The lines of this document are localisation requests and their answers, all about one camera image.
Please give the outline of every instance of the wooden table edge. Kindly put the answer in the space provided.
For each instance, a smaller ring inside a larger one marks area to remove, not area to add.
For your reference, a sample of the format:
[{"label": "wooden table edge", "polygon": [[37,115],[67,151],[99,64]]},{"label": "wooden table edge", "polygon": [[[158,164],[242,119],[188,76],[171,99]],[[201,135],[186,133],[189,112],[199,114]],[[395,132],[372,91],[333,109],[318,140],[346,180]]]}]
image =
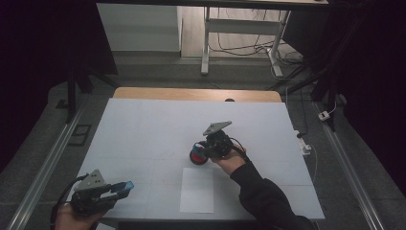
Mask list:
[{"label": "wooden table edge", "polygon": [[116,89],[113,98],[215,102],[233,99],[236,102],[244,103],[282,102],[281,95],[276,91],[149,87],[119,87]]}]

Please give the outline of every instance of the hand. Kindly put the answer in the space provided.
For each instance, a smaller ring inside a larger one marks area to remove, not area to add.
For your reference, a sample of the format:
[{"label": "hand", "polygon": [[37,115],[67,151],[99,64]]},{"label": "hand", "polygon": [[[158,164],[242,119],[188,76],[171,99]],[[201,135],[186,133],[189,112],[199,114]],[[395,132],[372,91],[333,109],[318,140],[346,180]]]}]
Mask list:
[{"label": "hand", "polygon": [[230,153],[223,158],[211,158],[211,160],[220,166],[228,175],[232,174],[234,170],[245,164],[245,160],[234,149],[231,149]]},{"label": "hand", "polygon": [[78,216],[72,206],[67,204],[57,211],[56,230],[89,230],[94,222],[104,213],[98,213],[88,218]]}]

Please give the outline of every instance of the white wall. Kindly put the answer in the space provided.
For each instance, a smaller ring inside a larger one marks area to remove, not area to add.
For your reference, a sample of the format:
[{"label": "white wall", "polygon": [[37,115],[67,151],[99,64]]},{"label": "white wall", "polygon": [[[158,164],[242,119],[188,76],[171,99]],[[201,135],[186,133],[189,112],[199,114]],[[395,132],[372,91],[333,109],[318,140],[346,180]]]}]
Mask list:
[{"label": "white wall", "polygon": [[180,7],[98,3],[98,9],[112,51],[181,49]]}]

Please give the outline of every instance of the metal bracket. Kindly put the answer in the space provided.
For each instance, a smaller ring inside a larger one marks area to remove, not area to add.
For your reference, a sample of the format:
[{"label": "metal bracket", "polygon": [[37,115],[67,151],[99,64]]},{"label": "metal bracket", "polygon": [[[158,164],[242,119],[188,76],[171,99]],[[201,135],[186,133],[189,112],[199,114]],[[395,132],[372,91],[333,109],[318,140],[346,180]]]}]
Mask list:
[{"label": "metal bracket", "polygon": [[207,136],[207,135],[213,134],[217,131],[220,131],[224,127],[229,126],[231,123],[232,123],[231,121],[223,122],[223,123],[211,123],[210,126],[206,129],[206,131],[203,132],[203,136]]},{"label": "metal bracket", "polygon": [[87,190],[87,189],[94,189],[99,188],[105,185],[105,181],[102,177],[102,174],[99,170],[94,170],[92,173],[86,176],[77,187],[75,187],[74,191],[79,190]]}]

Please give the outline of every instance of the white table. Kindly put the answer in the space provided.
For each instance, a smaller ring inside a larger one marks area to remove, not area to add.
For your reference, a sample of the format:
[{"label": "white table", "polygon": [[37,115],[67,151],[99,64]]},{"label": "white table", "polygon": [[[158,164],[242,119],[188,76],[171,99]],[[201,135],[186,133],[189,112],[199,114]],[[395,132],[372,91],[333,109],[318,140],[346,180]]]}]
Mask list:
[{"label": "white table", "polygon": [[[189,159],[206,127],[224,121],[233,122],[224,131],[281,187],[295,214],[324,218],[284,103],[110,99],[79,175],[99,169],[107,183],[134,183],[106,218],[252,219],[227,174],[210,161],[195,166]],[[184,168],[213,169],[213,213],[180,212]]]}]

